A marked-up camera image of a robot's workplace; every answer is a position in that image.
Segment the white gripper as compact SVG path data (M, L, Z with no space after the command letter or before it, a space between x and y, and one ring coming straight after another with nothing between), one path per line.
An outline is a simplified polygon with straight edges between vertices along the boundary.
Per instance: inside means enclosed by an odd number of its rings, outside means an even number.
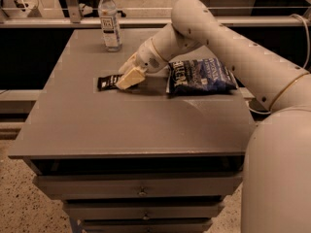
M145 72L135 67L136 62L147 73L157 73L167 65L167 61L159 55L152 39L149 38L139 47L137 53L134 52L120 67L119 73L123 75L117 82L117 88L125 90L145 79Z

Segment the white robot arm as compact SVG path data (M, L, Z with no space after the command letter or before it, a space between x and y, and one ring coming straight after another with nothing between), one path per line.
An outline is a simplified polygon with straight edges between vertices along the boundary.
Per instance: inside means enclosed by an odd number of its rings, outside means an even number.
M198 45L270 113L246 149L241 233L311 233L310 72L220 24L199 0L178 0L170 23L121 66L120 88Z

